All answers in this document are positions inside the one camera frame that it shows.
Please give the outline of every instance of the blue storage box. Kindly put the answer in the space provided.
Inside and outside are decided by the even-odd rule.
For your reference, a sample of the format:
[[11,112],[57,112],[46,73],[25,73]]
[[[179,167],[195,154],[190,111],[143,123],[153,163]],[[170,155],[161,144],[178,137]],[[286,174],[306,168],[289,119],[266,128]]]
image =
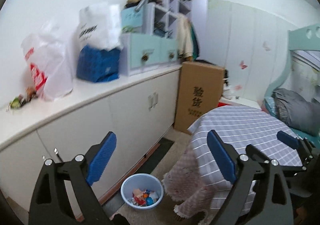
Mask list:
[[120,50],[99,50],[86,45],[80,52],[77,77],[90,82],[109,82],[119,78]]

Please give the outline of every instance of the floor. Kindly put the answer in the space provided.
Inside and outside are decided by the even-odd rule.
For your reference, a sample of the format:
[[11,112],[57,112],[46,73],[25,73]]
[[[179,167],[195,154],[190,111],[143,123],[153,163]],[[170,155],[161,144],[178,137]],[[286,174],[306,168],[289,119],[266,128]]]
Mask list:
[[[172,127],[164,135],[166,139],[161,140],[159,151],[157,150],[146,161],[138,172],[151,173],[159,180],[163,179],[163,175],[170,171],[180,156],[185,151],[190,135],[174,130]],[[135,211],[131,207],[124,204],[121,195],[117,193],[104,206],[104,210],[111,216],[114,213],[120,213],[129,221],[130,225],[194,225],[197,224],[204,215],[202,213],[195,215],[191,219],[177,221],[173,208],[177,202],[173,202],[168,195],[165,195],[161,203],[150,211]]]

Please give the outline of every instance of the checkered tablecloth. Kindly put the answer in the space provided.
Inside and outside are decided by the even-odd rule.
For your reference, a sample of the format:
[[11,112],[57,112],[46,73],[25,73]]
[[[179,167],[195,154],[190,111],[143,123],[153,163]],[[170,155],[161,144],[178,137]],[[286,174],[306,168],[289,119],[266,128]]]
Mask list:
[[[296,150],[276,137],[280,130],[296,137],[283,122],[251,107],[216,108],[190,126],[192,138],[187,149],[163,179],[167,194],[175,201],[183,201],[174,208],[181,217],[190,218],[200,211],[215,215],[231,189],[207,146],[207,134],[212,129],[239,154],[244,154],[246,146],[252,144],[281,165],[302,165]],[[242,215],[250,210],[253,198],[251,189]]]

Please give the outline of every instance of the trash can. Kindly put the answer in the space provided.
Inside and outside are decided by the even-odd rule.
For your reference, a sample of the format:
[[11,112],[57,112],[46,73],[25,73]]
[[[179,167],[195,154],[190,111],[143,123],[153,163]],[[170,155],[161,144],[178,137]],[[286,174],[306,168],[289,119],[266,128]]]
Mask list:
[[[154,191],[159,196],[157,202],[150,206],[136,206],[132,204],[132,192],[134,189]],[[164,190],[159,179],[147,173],[137,173],[128,177],[121,186],[121,196],[126,204],[136,210],[150,210],[156,207],[162,200]]]

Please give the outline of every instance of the beige floor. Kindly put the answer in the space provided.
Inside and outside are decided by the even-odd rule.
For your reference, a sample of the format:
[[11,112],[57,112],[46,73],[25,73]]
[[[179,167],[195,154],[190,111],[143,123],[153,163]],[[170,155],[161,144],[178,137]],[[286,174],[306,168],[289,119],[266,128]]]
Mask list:
[[[159,180],[162,180],[163,175],[170,171],[178,161],[191,138],[190,135],[176,131],[173,128],[170,128],[164,137],[175,143],[151,173]],[[168,195],[165,195],[161,203],[153,210],[138,212],[124,204],[117,213],[125,216],[130,225],[196,225],[203,218],[203,214],[200,213],[191,219],[177,221],[175,219],[176,214],[173,211],[176,204],[179,204],[179,202],[173,202]]]

